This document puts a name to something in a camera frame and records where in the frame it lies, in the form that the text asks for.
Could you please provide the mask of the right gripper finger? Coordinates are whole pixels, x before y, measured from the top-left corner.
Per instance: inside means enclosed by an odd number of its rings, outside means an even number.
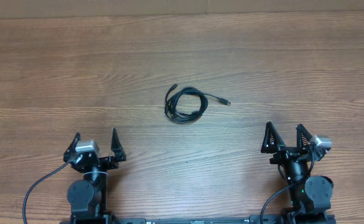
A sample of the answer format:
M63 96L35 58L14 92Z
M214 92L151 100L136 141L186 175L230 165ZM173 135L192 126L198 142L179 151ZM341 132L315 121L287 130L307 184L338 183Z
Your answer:
M312 135L303 124L298 124L296 126L297 131L297 147L308 149L310 146L310 140L312 139Z
M276 131L273 123L271 121L267 122L261 153L277 153L284 146L285 143Z

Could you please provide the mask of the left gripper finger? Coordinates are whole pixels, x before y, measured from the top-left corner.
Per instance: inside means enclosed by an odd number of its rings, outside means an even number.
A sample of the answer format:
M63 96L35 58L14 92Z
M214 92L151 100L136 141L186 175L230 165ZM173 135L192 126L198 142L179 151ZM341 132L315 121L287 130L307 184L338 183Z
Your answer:
M65 152L63 154L64 162L67 162L70 159L71 155L75 152L75 148L77 146L78 141L80 141L80 140L81 140L80 133L76 133L71 144L67 147L67 149L65 150Z
M112 131L111 151L114 153L114 157L118 162L126 161L126 153L119 141L116 128L113 128Z

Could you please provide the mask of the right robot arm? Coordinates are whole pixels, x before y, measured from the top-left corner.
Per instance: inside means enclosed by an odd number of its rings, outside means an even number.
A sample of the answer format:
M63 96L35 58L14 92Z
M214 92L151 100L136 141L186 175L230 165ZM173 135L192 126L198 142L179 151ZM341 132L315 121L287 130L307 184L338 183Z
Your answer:
M335 223L335 216L326 213L331 208L334 183L324 175L312 175L314 164L331 150L332 141L310 134L303 124L298 124L296 131L297 144L289 147L273 123L266 123L261 152L273 156L269 163L277 165L286 186L267 199L258 223ZM279 215L265 215L266 207L283 192L289 193L291 207L282 209Z

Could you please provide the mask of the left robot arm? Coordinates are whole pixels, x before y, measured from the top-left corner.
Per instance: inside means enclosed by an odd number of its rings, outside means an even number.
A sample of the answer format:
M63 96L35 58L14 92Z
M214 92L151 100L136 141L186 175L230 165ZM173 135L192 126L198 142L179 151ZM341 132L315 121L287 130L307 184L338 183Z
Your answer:
M108 171L117 169L126 160L126 153L119 141L116 128L112 130L112 156L100 157L95 140L83 141L76 133L63 155L71 168L83 174L67 190L71 206L70 223L119 223L115 214L107 209Z

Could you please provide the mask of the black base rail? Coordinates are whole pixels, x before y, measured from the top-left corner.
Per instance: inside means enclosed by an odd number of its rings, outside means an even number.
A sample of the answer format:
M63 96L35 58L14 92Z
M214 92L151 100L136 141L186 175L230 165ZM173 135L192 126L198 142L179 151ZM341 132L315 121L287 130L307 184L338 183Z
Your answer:
M323 217L296 217L296 221L292 223L325 223L336 224L337 221L333 215L327 215L327 220ZM172 219L152 219L146 220L145 218L118 218L115 221L107 222L104 220L92 220L92 221L62 221L61 224L68 223L120 223L120 224L260 224L260 215L250 215L245 218L172 218ZM264 215L264 224L282 224L289 223L286 219L283 219L281 215Z

